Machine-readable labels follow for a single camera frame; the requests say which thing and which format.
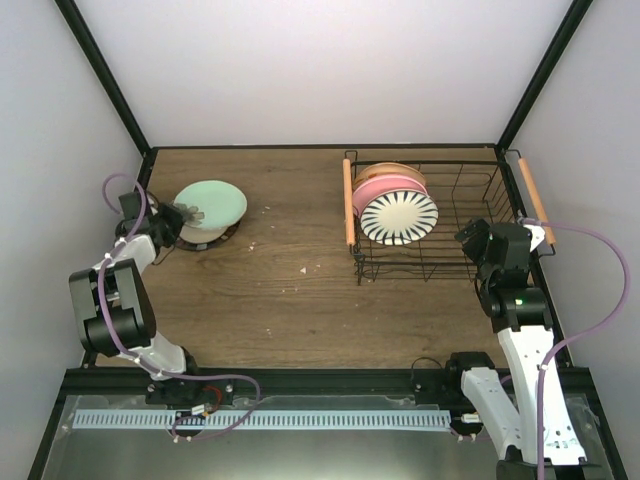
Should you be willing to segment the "pink plate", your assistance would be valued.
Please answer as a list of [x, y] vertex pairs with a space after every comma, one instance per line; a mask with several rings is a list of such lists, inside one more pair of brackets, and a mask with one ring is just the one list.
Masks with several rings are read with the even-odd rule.
[[395, 190], [417, 191], [426, 194], [426, 187], [419, 181], [403, 174], [386, 174], [365, 180], [352, 195], [354, 213], [362, 214], [364, 208], [374, 199]]

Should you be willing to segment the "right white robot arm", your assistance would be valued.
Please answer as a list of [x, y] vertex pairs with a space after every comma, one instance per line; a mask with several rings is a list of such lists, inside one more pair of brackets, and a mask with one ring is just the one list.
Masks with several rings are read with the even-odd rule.
[[507, 394], [490, 357], [458, 352], [447, 362], [447, 396], [470, 401], [498, 455], [499, 479], [596, 479], [566, 407], [545, 293], [529, 281], [543, 228], [470, 221], [455, 236], [475, 265], [474, 288], [505, 354], [514, 393]]

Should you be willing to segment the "beige orange rimmed plate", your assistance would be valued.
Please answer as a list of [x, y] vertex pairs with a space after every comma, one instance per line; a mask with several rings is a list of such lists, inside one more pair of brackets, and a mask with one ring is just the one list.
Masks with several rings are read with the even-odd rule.
[[404, 175], [418, 181], [423, 186], [426, 185], [426, 177], [416, 168], [396, 162], [381, 162], [367, 166], [357, 174], [353, 181], [353, 187], [357, 187], [363, 182], [374, 177], [390, 174]]

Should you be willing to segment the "white blue striped plate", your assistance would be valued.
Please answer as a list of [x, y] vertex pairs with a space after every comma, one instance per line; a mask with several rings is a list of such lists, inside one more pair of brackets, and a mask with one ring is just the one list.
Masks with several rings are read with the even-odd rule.
[[439, 219], [434, 200], [419, 191], [396, 190], [372, 200], [360, 216], [360, 228], [371, 241], [404, 246], [430, 234]]

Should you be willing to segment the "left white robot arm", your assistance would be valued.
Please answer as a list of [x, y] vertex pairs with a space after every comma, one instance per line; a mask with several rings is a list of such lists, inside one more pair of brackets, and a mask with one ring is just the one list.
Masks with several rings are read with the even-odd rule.
[[182, 214], [138, 192], [120, 196], [119, 202], [123, 220], [114, 247], [97, 264], [69, 277], [81, 344], [89, 354], [136, 364], [154, 381], [170, 379], [170, 393], [181, 403], [194, 403], [205, 381], [194, 357], [159, 332], [142, 279], [161, 251], [177, 243]]

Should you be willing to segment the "brown rimmed cream plate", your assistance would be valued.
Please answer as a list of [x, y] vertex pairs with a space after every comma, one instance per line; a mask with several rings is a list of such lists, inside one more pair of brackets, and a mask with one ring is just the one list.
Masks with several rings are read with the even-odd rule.
[[228, 241], [238, 230], [241, 222], [238, 221], [221, 229], [200, 229], [184, 226], [176, 240], [176, 247], [185, 251], [206, 251], [217, 248]]

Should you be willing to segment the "mint green floral plate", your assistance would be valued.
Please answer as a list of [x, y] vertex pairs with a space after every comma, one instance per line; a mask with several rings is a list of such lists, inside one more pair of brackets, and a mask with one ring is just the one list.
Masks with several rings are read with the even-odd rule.
[[240, 221], [247, 211], [245, 194], [235, 185], [220, 180], [203, 180], [181, 190], [173, 202], [196, 205], [205, 214], [201, 224], [184, 226], [221, 229]]

